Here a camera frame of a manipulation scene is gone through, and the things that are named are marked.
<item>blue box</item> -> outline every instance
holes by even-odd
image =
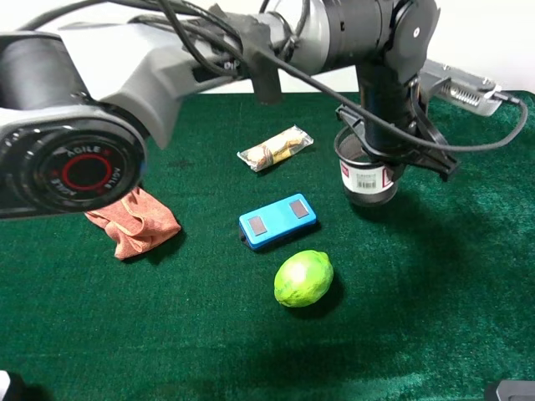
[[[316,213],[301,194],[289,196],[239,218],[242,239],[254,250],[315,226],[316,223]]]

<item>green felt mat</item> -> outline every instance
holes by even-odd
[[[184,231],[135,261],[80,215],[0,224],[0,368],[60,401],[474,399],[535,379],[535,119],[506,149],[462,155],[451,183],[409,169],[395,200],[363,214],[342,191],[337,106],[188,100],[171,146],[150,144],[145,179]],[[451,143],[475,144],[519,114],[437,101],[431,115]],[[315,139],[303,153],[263,175],[237,158],[293,124]],[[322,229],[249,251],[237,218],[297,192]],[[304,249],[326,251],[337,279],[292,311],[273,278]]]

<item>lime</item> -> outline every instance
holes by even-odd
[[[327,293],[333,276],[333,266],[325,252],[296,253],[275,276],[275,298],[285,307],[307,307]]]

